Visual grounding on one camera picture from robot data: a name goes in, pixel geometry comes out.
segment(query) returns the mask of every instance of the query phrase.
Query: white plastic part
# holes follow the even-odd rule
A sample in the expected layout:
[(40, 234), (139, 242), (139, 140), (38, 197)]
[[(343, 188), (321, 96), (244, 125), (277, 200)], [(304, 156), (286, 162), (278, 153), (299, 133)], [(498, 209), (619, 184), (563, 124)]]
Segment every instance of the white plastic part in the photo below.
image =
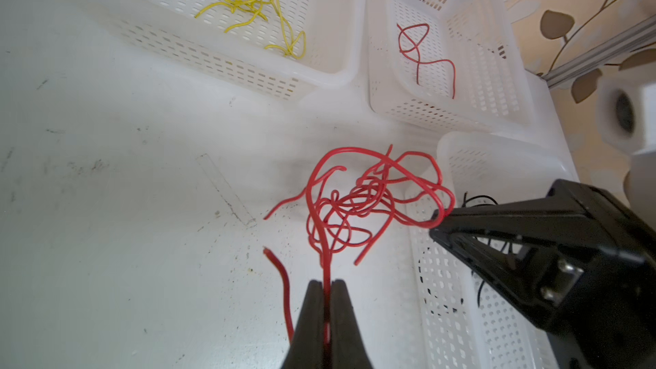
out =
[[(631, 156), (627, 193), (631, 209), (656, 228), (653, 191), (656, 187), (656, 63), (601, 77), (597, 86), (597, 129), (605, 143)], [(633, 113), (633, 128), (619, 124), (616, 106), (626, 95)]]
[[(369, 94), (374, 111), (438, 130), (519, 132), (533, 116), (520, 54), (502, 0), (367, 0)], [(401, 28), (428, 23), (421, 65), (399, 52)], [(407, 33), (415, 41), (425, 29)], [(410, 48), (408, 41), (402, 42)], [(408, 55), (416, 58), (416, 52)]]
[(359, 67), (365, 0), (280, 0), (295, 35), (307, 34), (307, 53), (298, 61), (263, 48), (284, 45), (271, 6), (263, 12), (268, 21), (258, 18), (226, 34), (226, 27), (248, 16), (216, 6), (194, 19), (219, 0), (78, 1), (131, 44), (278, 99), (297, 100), (315, 87), (343, 86)]
[[(603, 140), (626, 154), (656, 150), (656, 63), (600, 77), (597, 86), (597, 128)], [(633, 111), (632, 132), (623, 129), (615, 106), (626, 95)]]
[[(555, 179), (572, 179), (563, 162), (534, 144), (482, 133), (451, 132), (438, 144), (444, 185), (460, 206), (463, 194), (492, 196), (499, 204), (544, 197)], [(434, 179), (427, 171), (423, 176)], [(406, 198), (416, 195), (412, 186)], [(448, 202), (445, 194), (442, 199)], [(428, 197), (407, 205), (408, 215), (429, 219)], [(430, 369), (557, 369), (545, 332), (532, 326), (489, 285), (437, 245), (411, 229), (415, 275)], [(493, 242), (499, 249), (502, 244)]]

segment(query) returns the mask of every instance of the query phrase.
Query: white plastic basket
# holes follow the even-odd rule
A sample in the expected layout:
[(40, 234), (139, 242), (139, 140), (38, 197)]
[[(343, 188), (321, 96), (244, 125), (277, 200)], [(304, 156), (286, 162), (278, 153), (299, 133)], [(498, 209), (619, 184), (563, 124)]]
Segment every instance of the white plastic basket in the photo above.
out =
[[(520, 131), (533, 107), (502, 0), (367, 0), (369, 94), (374, 111), (438, 130)], [(428, 23), (421, 65), (400, 52), (402, 27)], [(411, 29), (415, 41), (423, 29)], [(404, 49), (409, 42), (402, 42)], [(408, 53), (416, 58), (416, 53)]]
[(217, 6), (194, 19), (219, 0), (79, 1), (131, 44), (283, 100), (296, 100), (315, 87), (343, 86), (359, 67), (365, 0), (280, 0), (295, 34), (307, 35), (307, 53), (299, 61), (263, 48), (283, 45), (271, 6), (264, 11), (268, 22), (257, 18), (226, 34), (226, 27), (248, 15)]
[[(483, 133), (445, 135), (437, 158), (456, 206), (465, 192), (492, 196), (499, 204), (542, 198), (555, 179), (572, 178), (560, 159), (541, 147)], [(409, 188), (407, 197), (417, 188)], [(445, 194), (442, 198), (448, 202)], [(428, 219), (434, 210), (428, 197), (407, 206), (416, 219)], [(558, 369), (545, 332), (487, 284), (479, 308), (481, 279), (425, 230), (412, 229), (411, 243), (429, 368)], [(492, 245), (501, 247), (500, 242)]]

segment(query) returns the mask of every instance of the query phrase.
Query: black wire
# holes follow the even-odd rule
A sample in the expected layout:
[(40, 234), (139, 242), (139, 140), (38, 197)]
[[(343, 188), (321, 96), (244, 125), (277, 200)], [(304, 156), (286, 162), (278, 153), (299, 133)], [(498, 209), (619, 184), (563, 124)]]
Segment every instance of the black wire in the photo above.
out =
[[(501, 252), (503, 252), (503, 250), (506, 249), (506, 245), (508, 245), (508, 242), (504, 242), (503, 246), (500, 249)], [(486, 282), (483, 280), (481, 282), (481, 285), (478, 287), (477, 304), (478, 304), (479, 308), (481, 307), (481, 291), (483, 290), (483, 285), (485, 285), (485, 284), (486, 284)]]
[[(483, 204), (476, 204), (476, 205), (473, 205), (473, 206), (471, 206), (471, 207), (469, 207), (469, 208), (473, 208), (473, 207), (483, 207), (483, 206), (490, 206), (490, 205), (498, 205), (498, 202), (496, 202), (496, 200), (493, 199), (493, 198), (492, 198), (491, 196), (489, 196), (489, 195), (481, 194), (481, 195), (473, 196), (473, 197), (467, 199), (467, 193), (468, 193), (467, 191), (464, 192), (464, 195), (463, 195), (463, 205), (461, 205), (461, 208), (468, 208), (468, 207), (467, 207), (467, 203), (468, 203), (468, 202), (471, 202), (471, 201), (473, 201), (473, 200), (476, 200), (476, 199), (488, 199), (488, 200), (494, 202), (494, 204), (486, 204), (486, 203), (483, 203)], [(492, 244), (492, 238), (488, 238), (488, 246), (490, 246), (491, 244)], [(501, 247), (501, 252), (503, 252), (503, 251), (506, 249), (506, 246), (507, 246), (507, 245), (508, 245), (508, 242), (504, 242), (503, 246)], [(509, 250), (508, 253), (511, 253), (511, 252), (513, 252), (513, 244), (510, 244), (510, 250)], [(483, 280), (483, 278), (481, 277), (481, 285), (478, 287), (478, 295), (477, 295), (477, 297), (476, 297), (476, 299), (477, 299), (476, 303), (478, 304), (478, 307), (479, 307), (479, 308), (481, 307), (481, 292), (483, 291), (483, 285), (485, 285), (485, 284), (486, 284), (485, 280)]]
[(465, 198), (463, 197), (463, 206), (466, 205), (468, 202), (470, 202), (470, 201), (472, 201), (472, 200), (476, 200), (476, 199), (488, 199), (488, 200), (494, 202), (495, 205), (498, 205), (498, 202), (496, 202), (496, 200), (493, 199), (493, 198), (492, 198), (491, 196), (489, 196), (489, 195), (477, 195), (477, 196), (473, 196), (473, 197), (471, 197), (470, 199), (465, 199)]

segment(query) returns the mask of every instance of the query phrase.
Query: tangled red wire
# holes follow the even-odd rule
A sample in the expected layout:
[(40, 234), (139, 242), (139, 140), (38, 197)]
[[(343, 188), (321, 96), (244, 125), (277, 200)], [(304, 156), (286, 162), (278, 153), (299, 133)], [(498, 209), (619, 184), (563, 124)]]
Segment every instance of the tangled red wire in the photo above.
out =
[[(331, 157), (345, 153), (364, 154), (378, 159), (379, 162), (367, 169), (356, 180), (356, 186), (346, 196), (340, 197), (337, 190), (332, 190), (328, 196), (322, 196), (328, 178), (337, 171), (346, 171), (346, 167), (335, 166), (319, 176), (320, 171)], [(441, 185), (442, 175), (438, 163), (431, 155), (423, 152), (408, 151), (401, 154), (398, 159), (392, 160), (390, 158), (391, 153), (391, 145), (385, 155), (358, 147), (342, 147), (329, 151), (314, 168), (307, 186), (303, 191), (297, 196), (281, 201), (264, 217), (264, 219), (268, 219), (281, 206), (299, 200), (305, 195), (307, 209), (310, 213), (306, 223), (307, 241), (319, 254), (319, 264), (324, 270), (324, 305), (330, 305), (331, 262), (333, 254), (341, 252), (346, 248), (364, 247), (354, 262), (355, 265), (358, 265), (362, 262), (362, 259), (367, 255), (369, 250), (371, 250), (373, 244), (380, 239), (392, 220), (397, 220), (405, 226), (430, 229), (437, 227), (442, 222), (442, 219), (449, 215), (453, 209), (455, 197), (452, 192)], [(402, 160), (410, 156), (419, 156), (428, 159), (435, 169), (437, 182), (417, 177), (400, 164)], [(390, 170), (392, 168), (398, 170), (403, 176), (394, 179), (390, 178)], [(421, 192), (410, 199), (395, 198), (388, 187), (405, 182), (417, 184), (421, 188)], [(312, 189), (317, 185), (319, 185), (318, 195), (316, 200), (313, 200)], [(436, 194), (437, 191), (442, 191), (449, 196), (449, 205), (446, 208)], [(439, 216), (437, 218), (428, 221), (417, 221), (398, 210), (398, 204), (416, 202), (425, 195), (429, 195), (435, 201), (439, 209)], [(353, 226), (349, 220), (350, 217), (364, 218), (370, 214), (387, 215), (386, 221), (377, 233)], [(355, 235), (359, 235), (361, 238), (355, 241)], [(283, 278), (285, 324), (287, 325), (287, 333), (291, 342), (294, 332), (289, 307), (289, 279), (287, 278), (287, 272), (282, 263), (280, 263), (270, 250), (265, 248), (264, 254), (275, 265)], [(327, 315), (329, 308), (325, 309), (325, 322), (327, 324), (329, 322), (329, 316)]]
[[(411, 60), (416, 63), (416, 83), (419, 84), (419, 66), (421, 65), (431, 65), (433, 63), (439, 63), (439, 62), (449, 62), (451, 63), (451, 66), (453, 66), (453, 96), (451, 99), (455, 99), (455, 64), (449, 59), (440, 59), (440, 60), (434, 60), (434, 61), (421, 61), (421, 53), (419, 52), (419, 45), (424, 41), (426, 36), (428, 36), (428, 32), (431, 31), (431, 27), (428, 26), (428, 23), (420, 23), (418, 25), (412, 25), (408, 27), (401, 27), (398, 24), (396, 25), (399, 29), (401, 29), (401, 32), (399, 33), (399, 52), (401, 52), (402, 55), (408, 60)], [(425, 27), (426, 32), (424, 35), (419, 39), (417, 43), (408, 36), (406, 33), (406, 30), (409, 29), (415, 29), (417, 27)], [(408, 50), (404, 50), (403, 47), (401, 46), (401, 36), (405, 36), (406, 39), (412, 43), (413, 47), (409, 48)], [(413, 59), (412, 57), (408, 56), (407, 53), (414, 52), (416, 50), (416, 60)]]

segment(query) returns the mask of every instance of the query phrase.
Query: stain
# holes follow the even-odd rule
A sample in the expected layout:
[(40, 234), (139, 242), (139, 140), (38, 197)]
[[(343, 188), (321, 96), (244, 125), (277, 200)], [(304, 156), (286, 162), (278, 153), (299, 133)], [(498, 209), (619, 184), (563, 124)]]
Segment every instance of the stain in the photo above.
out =
[(41, 82), (41, 85), (37, 87), (37, 90), (40, 90), (41, 87), (43, 87), (46, 83), (48, 82), (48, 79), (45, 79), (44, 81)]
[(246, 209), (242, 203), (242, 200), (240, 200), (239, 196), (232, 190), (232, 187), (221, 174), (221, 171), (219, 171), (212, 159), (207, 154), (203, 154), (196, 159), (196, 162), (201, 166), (209, 181), (217, 190), (223, 201), (228, 205), (232, 215), (239, 219), (244, 226), (250, 227), (250, 225), (255, 222), (255, 218), (250, 215), (248, 209)]
[(102, 161), (102, 159), (98, 159), (98, 160), (96, 160), (96, 162), (94, 162), (93, 167), (91, 168), (91, 171), (100, 171), (105, 167), (107, 167), (107, 164), (104, 163)]
[(9, 159), (11, 159), (12, 154), (14, 154), (13, 147), (11, 147), (9, 149), (9, 152), (7, 152), (6, 157), (4, 158), (4, 161), (2, 163), (2, 167), (0, 167), (0, 173), (4, 171), (4, 167), (6, 167), (7, 163), (9, 163)]

